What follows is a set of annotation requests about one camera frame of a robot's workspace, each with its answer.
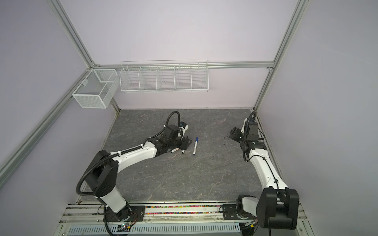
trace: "black mounting plate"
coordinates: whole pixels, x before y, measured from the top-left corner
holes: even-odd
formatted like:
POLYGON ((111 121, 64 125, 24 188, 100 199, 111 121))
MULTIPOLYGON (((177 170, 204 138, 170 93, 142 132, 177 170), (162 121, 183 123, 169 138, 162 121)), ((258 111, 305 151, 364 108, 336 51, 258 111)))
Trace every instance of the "black mounting plate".
MULTIPOLYGON (((135 213, 135 214, 130 214, 130 218, 128 218, 126 221, 131 221, 131 222, 134 222, 135 221, 135 218, 136 218, 136 221, 143 221, 143 217, 144 217, 144 210, 146 209, 146 206, 142 205, 142 206, 130 206, 131 208, 131 212, 132 213, 135 213)), ((117 220, 117 217, 115 217, 115 213, 110 209, 110 207, 108 207, 106 209, 106 221, 107 222, 119 222, 117 220)))
MULTIPOLYGON (((242 218, 238 217, 236 204, 223 204, 223 219, 225 220, 242 220, 242 218)), ((255 219, 255 217, 250 214, 246 220, 255 219)))

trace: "table surface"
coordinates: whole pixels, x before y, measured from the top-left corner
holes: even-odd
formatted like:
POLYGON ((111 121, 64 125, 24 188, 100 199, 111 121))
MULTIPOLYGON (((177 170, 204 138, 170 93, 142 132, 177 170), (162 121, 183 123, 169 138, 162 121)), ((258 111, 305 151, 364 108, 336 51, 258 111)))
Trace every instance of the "table surface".
MULTIPOLYGON (((108 152, 141 144, 158 133, 173 110, 121 110, 105 144, 108 152)), ((185 136, 193 143, 180 151, 138 162, 117 176, 117 188, 126 200, 235 201, 239 195, 259 197, 259 177, 252 163, 244 162, 239 143, 228 138, 241 128, 247 109, 178 110, 189 125, 185 136), (198 137, 196 155, 194 141, 198 137)), ((177 124, 173 115, 170 124, 177 124)), ((95 201, 83 196, 82 201, 95 201)))

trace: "blue marker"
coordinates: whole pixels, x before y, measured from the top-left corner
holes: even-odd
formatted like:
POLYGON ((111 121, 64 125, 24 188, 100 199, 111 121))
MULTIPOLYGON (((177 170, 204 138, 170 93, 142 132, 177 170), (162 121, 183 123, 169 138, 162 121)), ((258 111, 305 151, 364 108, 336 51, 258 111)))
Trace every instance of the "blue marker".
POLYGON ((195 156, 195 150, 197 149, 197 142, 198 142, 198 137, 195 139, 193 156, 195 156))

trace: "mesh basket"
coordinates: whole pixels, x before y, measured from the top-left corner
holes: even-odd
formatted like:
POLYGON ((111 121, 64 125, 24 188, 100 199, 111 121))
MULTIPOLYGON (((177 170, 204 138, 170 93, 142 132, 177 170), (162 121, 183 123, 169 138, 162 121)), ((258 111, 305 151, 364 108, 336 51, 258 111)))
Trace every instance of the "mesh basket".
POLYGON ((119 86, 114 69, 92 69, 72 96, 82 108, 107 108, 119 86))
POLYGON ((207 62, 127 65, 122 67, 119 79, 121 90, 126 93, 209 90, 207 62))

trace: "white mesh basket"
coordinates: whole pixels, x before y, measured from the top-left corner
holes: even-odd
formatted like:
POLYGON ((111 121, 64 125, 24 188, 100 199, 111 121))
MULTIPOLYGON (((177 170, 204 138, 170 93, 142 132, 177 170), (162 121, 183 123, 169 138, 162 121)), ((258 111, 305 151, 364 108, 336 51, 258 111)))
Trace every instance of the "white mesh basket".
POLYGON ((207 62, 127 64, 119 73, 121 90, 135 92, 208 91, 207 62))
POLYGON ((119 87, 114 69, 92 69, 72 96, 82 108, 107 108, 119 87))

